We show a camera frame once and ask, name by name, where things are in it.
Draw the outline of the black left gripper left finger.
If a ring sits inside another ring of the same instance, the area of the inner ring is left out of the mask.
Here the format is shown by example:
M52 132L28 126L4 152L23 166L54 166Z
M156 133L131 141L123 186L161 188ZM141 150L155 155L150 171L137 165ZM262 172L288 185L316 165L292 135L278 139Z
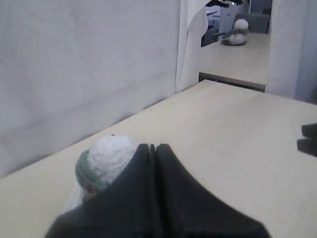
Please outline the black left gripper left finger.
M47 238L156 237L155 147L140 144L104 191L56 218Z

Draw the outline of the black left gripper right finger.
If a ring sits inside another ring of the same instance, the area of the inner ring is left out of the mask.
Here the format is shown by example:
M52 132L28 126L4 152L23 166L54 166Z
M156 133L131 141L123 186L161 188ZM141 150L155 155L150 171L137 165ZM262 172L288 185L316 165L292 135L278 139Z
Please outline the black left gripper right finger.
M268 238L265 226L204 188L168 144L156 149L158 197L167 238Z

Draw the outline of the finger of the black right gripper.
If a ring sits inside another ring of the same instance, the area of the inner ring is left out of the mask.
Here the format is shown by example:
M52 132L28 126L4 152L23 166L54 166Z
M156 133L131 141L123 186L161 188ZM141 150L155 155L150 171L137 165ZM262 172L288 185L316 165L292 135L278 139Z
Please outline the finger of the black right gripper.
M299 139L297 140L297 150L316 157L317 141L314 139Z
M317 123L302 125L301 130L304 137L317 137Z

